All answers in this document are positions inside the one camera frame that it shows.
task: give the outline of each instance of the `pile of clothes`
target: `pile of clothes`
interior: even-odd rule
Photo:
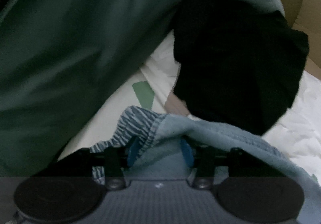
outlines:
[[[174,94],[191,114],[262,135],[291,107],[309,52],[279,11],[235,0],[183,0],[174,19]]]

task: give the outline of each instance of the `clothing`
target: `clothing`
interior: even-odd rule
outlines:
[[[90,150],[101,152],[109,146],[124,146],[136,136],[138,146],[131,155],[134,165],[124,172],[127,180],[189,178],[192,169],[186,164],[182,153],[183,135],[225,151],[239,147],[291,177],[301,185],[305,195],[298,221],[302,224],[320,223],[321,187],[317,182],[276,148],[258,136],[232,125],[193,121],[183,116],[157,114],[131,106],[120,117],[113,138],[95,144]],[[103,183],[103,168],[94,167],[93,176]]]
[[[262,135],[291,107],[308,37],[278,11],[232,0],[183,0],[174,19],[174,94],[191,114]]]

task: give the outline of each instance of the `light blue fabric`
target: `light blue fabric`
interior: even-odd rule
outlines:
[[[180,140],[183,135],[225,151],[239,147],[291,177],[301,185],[305,195],[298,221],[302,224],[320,224],[321,187],[317,182],[262,138],[232,125],[160,115],[131,106],[122,114],[113,138],[97,143],[91,151],[99,152],[110,145],[123,145],[137,136],[141,148],[133,167],[124,172],[127,180],[188,178],[192,169],[185,163],[182,154]],[[96,180],[103,181],[102,168],[94,168],[93,173]]]

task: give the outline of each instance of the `dark green fabric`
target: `dark green fabric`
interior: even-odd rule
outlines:
[[[9,0],[0,13],[0,176],[31,175],[157,47],[180,0]]]

